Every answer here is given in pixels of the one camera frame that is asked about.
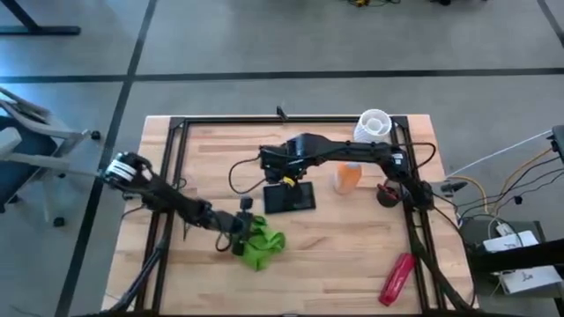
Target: chair wheel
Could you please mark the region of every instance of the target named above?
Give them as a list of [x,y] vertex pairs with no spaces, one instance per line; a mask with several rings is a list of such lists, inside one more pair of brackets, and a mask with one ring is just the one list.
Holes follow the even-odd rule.
[[20,199],[19,199],[19,196],[18,196],[18,195],[14,195],[14,197],[12,197],[12,198],[8,201],[8,203],[10,203],[10,204],[12,204],[12,203],[17,203],[17,202],[19,202],[19,200],[20,200]]
[[102,134],[98,130],[95,130],[95,131],[92,131],[92,133],[90,133],[90,138],[92,140],[98,141],[98,140],[102,139]]
[[63,217],[56,217],[56,218],[53,220],[53,226],[54,226],[55,228],[64,226],[64,218],[63,218]]

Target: white cable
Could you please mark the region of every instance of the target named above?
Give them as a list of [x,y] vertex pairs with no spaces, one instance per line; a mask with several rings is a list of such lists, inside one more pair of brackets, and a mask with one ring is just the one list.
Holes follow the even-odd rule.
[[503,149],[503,150],[499,150],[499,151],[497,151],[496,153],[493,153],[493,154],[487,155],[487,156],[485,156],[485,157],[483,157],[483,158],[480,158],[480,159],[478,159],[477,161],[474,161],[474,162],[470,163],[469,165],[464,166],[464,167],[462,167],[462,168],[459,168],[459,169],[457,169],[455,172],[452,172],[452,173],[448,174],[448,175],[447,175],[447,178],[450,177],[450,176],[453,176],[453,175],[456,174],[456,173],[460,173],[460,172],[462,172],[463,170],[465,170],[465,169],[467,169],[467,168],[469,168],[469,167],[475,166],[477,163],[483,162],[483,161],[485,161],[485,160],[487,160],[487,159],[491,159],[491,158],[493,158],[494,156],[496,156],[496,155],[498,155],[498,154],[502,154],[504,151],[509,151],[509,150],[511,150],[511,149],[513,149],[513,148],[516,148],[517,146],[519,146],[519,145],[521,145],[521,144],[525,144],[525,143],[529,142],[530,140],[536,139],[537,137],[543,136],[543,135],[548,134],[548,133],[550,133],[550,132],[551,132],[551,130],[547,130],[547,131],[545,131],[545,132],[543,132],[543,133],[539,133],[539,134],[537,134],[537,135],[535,135],[535,136],[529,137],[528,139],[523,140],[523,141],[521,141],[521,142],[519,142],[519,143],[517,143],[517,144],[513,144],[513,145],[511,145],[511,146],[509,146],[509,147],[507,147],[507,148],[505,148],[505,149]]

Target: orange bottle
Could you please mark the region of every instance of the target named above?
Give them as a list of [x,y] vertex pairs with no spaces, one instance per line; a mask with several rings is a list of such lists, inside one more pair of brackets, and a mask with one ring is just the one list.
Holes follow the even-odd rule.
[[338,194],[349,194],[356,188],[360,176],[362,176],[362,166],[359,163],[341,163],[335,172],[333,187]]

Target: yellow cable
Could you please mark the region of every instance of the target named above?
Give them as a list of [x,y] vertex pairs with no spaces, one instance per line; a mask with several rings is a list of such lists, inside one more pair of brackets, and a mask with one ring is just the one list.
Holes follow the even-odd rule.
[[482,187],[482,185],[480,185],[478,183],[478,181],[474,180],[471,177],[468,176],[450,176],[450,179],[454,179],[454,180],[463,180],[463,181],[469,181],[470,183],[476,185],[476,187],[479,189],[479,192],[482,194],[482,198],[484,199],[484,211],[486,212],[486,214],[488,214],[489,212],[487,211],[487,195],[486,195],[486,191],[484,190],[484,188]]
[[[521,172],[525,167],[531,165],[533,162],[535,162],[537,159],[542,158],[543,156],[545,156],[546,154],[548,154],[552,149],[548,149],[546,151],[542,151],[540,152],[537,156],[535,156],[534,158],[529,159],[528,161],[524,162],[521,166],[519,166],[503,183],[503,187],[501,188],[500,191],[500,195],[503,194],[509,184],[509,182],[511,181],[511,179],[513,179],[513,177],[515,177],[519,172]],[[495,212],[495,214],[497,215],[498,213],[498,205],[499,202],[495,203],[495,205],[493,206],[493,211]]]

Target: desk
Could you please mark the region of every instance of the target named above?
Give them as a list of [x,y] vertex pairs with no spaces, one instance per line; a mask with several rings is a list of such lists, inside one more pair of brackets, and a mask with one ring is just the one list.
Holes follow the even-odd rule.
[[[407,119],[413,142],[436,144],[428,115],[408,115]],[[139,154],[150,159],[155,169],[162,163],[170,121],[168,116],[150,116],[145,122]],[[327,122],[190,124],[182,168],[187,186],[182,192],[209,200],[217,210],[235,213],[239,197],[227,184],[227,172],[233,163],[255,157],[259,144],[282,144],[303,132],[345,141],[352,137],[353,127],[353,123]],[[175,148],[179,142],[176,138]],[[175,164],[175,151],[170,166]],[[419,162],[431,153],[426,146],[415,146],[415,151]],[[364,164],[359,187],[350,195],[340,196],[330,184],[335,167],[335,162],[327,162],[308,169],[304,180],[314,182],[316,210],[267,217],[273,228],[286,234],[287,241],[286,250],[277,254],[264,271],[252,271],[231,254],[216,252],[216,232],[191,228],[183,241],[183,222],[176,217],[160,313],[420,312],[414,274],[410,274],[400,298],[392,306],[383,306],[377,300],[398,255],[410,250],[401,204],[387,209],[375,200],[375,186],[383,182],[381,169]],[[439,153],[420,168],[419,174],[426,181],[443,181]],[[234,171],[237,188],[248,188],[262,178],[258,162]],[[258,215],[263,214],[262,193],[260,188],[250,193],[255,198],[251,211]],[[139,202],[129,202],[126,210],[138,205]],[[437,200],[436,205],[454,219],[448,204]],[[104,308],[115,303],[140,270],[150,218],[149,212],[141,211],[123,220]],[[463,298],[470,300],[472,282],[462,243],[441,215],[429,212],[429,218],[441,270]],[[426,280],[430,281],[425,271]],[[148,299],[152,295],[154,272],[152,277]],[[432,298],[431,283],[426,285]],[[431,300],[431,306],[436,306],[436,300]]]

